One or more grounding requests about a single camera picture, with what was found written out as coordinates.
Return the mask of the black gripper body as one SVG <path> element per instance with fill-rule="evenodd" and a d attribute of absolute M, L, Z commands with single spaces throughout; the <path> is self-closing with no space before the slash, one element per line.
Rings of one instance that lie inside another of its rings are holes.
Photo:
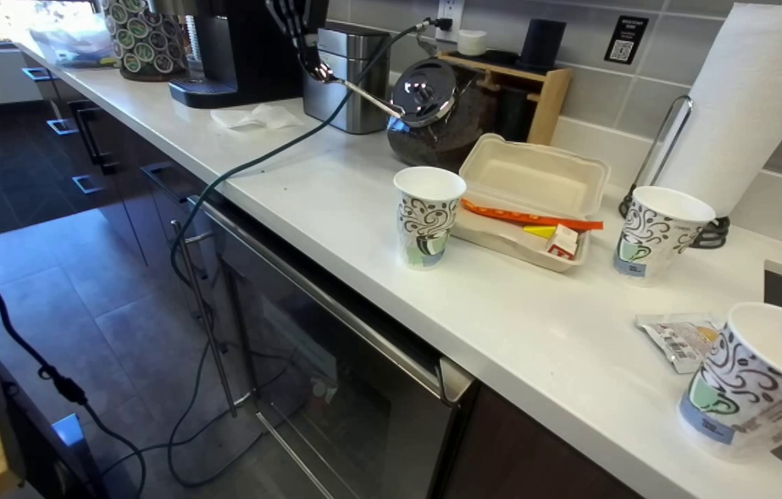
<path fill-rule="evenodd" d="M 279 33 L 291 41 L 300 67 L 307 76 L 323 76 L 316 39 L 326 19 L 326 0 L 262 0 L 262 5 Z"/>

